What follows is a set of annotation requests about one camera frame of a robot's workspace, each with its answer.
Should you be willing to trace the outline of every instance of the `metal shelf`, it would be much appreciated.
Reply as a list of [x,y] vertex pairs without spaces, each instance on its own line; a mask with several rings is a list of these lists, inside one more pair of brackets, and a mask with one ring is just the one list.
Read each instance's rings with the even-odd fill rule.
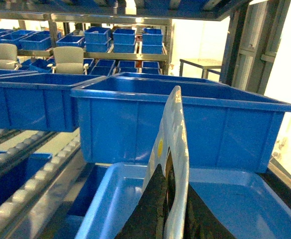
[[32,51],[32,50],[18,50],[18,56],[40,56],[40,57],[49,57],[53,55],[53,49],[50,48],[46,51]]
[[104,16],[89,14],[51,14],[54,22],[93,22],[111,24],[136,24],[136,25],[161,25],[172,24],[172,19],[152,18],[152,17],[133,17],[133,16]]
[[50,16],[48,13],[40,12],[13,12],[0,11],[1,19],[16,19],[16,20],[33,20],[33,21],[47,21]]
[[163,54],[142,54],[142,43],[137,42],[135,44],[135,51],[134,53],[114,53],[113,52],[113,45],[110,47],[108,52],[85,52],[85,58],[95,58],[95,59],[111,59],[111,60],[141,60],[141,61],[169,61],[169,56],[166,54],[166,49],[163,46]]

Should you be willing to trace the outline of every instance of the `bin rim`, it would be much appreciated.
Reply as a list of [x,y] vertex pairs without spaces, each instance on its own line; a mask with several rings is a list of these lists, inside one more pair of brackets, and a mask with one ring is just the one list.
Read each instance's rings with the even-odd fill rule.
[[[79,86],[73,87],[71,89],[71,97],[74,98],[91,98],[91,99],[108,99],[108,100],[126,100],[126,101],[147,101],[147,102],[166,102],[168,95],[159,94],[147,94],[147,93],[133,93],[133,92],[118,92],[118,91],[106,91],[106,90],[88,90],[87,87],[97,84],[101,81],[107,80],[109,78],[115,78],[114,76],[101,76],[88,80]],[[167,82],[166,80],[158,79],[126,79],[133,81],[156,81],[156,82]],[[223,87],[224,89],[230,89],[231,87],[225,84],[212,85],[209,83],[198,83],[198,82],[179,82],[179,81],[169,81],[176,83],[186,83],[193,85],[205,85],[211,88]],[[189,97],[182,95],[184,105],[202,105],[202,106],[212,106],[212,107],[226,107],[226,108],[241,108],[241,109],[251,109],[260,111],[276,111],[276,112],[291,112],[291,104],[278,101],[263,95],[256,93],[245,92],[246,94],[251,94],[254,96],[262,97],[265,99],[270,99],[272,102],[260,102],[260,101],[244,101],[244,100],[229,100],[229,99],[216,99],[216,98],[203,98],[203,97]]]

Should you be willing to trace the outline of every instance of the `chair backrest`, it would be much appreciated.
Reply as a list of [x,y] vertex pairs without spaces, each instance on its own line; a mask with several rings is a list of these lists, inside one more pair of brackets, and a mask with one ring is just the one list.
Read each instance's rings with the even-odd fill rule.
[[82,74],[84,65],[84,51],[74,46],[60,46],[54,48],[56,72],[61,74]]
[[17,61],[17,46],[0,43],[0,69],[13,70]]

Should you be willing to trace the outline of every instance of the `black object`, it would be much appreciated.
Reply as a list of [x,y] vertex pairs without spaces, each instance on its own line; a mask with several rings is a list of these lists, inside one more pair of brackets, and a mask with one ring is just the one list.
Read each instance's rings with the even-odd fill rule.
[[159,164],[138,205],[115,239],[163,239],[167,187]]
[[189,184],[184,239],[235,239]]

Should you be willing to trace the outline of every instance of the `white wall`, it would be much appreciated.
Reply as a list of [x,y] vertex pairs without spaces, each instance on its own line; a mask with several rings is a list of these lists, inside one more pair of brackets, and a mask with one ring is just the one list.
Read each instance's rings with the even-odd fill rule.
[[[169,74],[179,75],[180,59],[211,58],[222,61],[230,18],[218,21],[173,20],[174,47]],[[200,77],[201,69],[185,64],[183,76]],[[212,80],[219,76],[210,74]]]

